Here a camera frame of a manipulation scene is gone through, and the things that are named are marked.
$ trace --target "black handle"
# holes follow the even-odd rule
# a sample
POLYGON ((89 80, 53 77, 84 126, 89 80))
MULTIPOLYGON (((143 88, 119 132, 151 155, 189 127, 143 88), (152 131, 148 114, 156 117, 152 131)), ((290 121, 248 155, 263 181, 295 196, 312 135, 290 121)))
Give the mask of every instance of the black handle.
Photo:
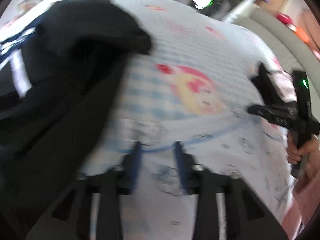
MULTIPOLYGON (((311 133, 297 133, 291 131, 293 136, 293 142, 297 146, 297 149, 302 147, 307 141, 311 140, 311 133)), ((304 171, 306 169, 308 163, 308 155, 304 155, 301 157, 301 160, 297 164, 291 165, 291 176, 299 179, 303 176, 304 171)))

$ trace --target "human hand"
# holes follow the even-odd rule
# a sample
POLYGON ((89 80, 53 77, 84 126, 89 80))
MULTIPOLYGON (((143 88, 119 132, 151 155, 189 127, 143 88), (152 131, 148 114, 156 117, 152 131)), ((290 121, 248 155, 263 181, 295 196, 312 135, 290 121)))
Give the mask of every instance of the human hand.
POLYGON ((311 180, 314 175, 320 171, 320 150, 318 138, 313 135, 311 140, 307 141, 300 149, 293 143, 293 136, 288 133, 288 162, 290 164, 297 164, 301 160, 302 155, 310 154, 308 164, 306 166, 306 174, 311 180))

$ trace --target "orange object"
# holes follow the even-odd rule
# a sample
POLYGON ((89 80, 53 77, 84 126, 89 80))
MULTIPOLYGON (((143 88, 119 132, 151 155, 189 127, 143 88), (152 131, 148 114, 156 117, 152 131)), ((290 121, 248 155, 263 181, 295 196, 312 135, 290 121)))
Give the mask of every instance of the orange object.
POLYGON ((294 32, 304 43, 308 44, 310 41, 309 36, 306 34, 306 32, 300 28, 297 27, 297 30, 294 32))

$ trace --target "black jacket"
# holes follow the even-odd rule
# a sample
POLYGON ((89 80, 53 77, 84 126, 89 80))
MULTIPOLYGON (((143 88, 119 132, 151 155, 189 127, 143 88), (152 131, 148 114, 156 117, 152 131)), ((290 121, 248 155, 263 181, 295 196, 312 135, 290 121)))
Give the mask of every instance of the black jacket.
POLYGON ((0 109, 0 205, 21 238, 96 144, 128 56, 150 49, 109 0, 59 1, 45 13, 22 47, 32 88, 0 109))

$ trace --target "green indicator light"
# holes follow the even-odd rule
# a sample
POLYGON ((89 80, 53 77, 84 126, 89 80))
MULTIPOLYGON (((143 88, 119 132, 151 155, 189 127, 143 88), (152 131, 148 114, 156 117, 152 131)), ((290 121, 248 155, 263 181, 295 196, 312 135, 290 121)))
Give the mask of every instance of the green indicator light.
POLYGON ((304 86, 305 86, 306 88, 308 88, 308 85, 307 85, 306 80, 305 80, 305 79, 303 79, 303 80, 302 80, 302 82, 303 82, 304 86))

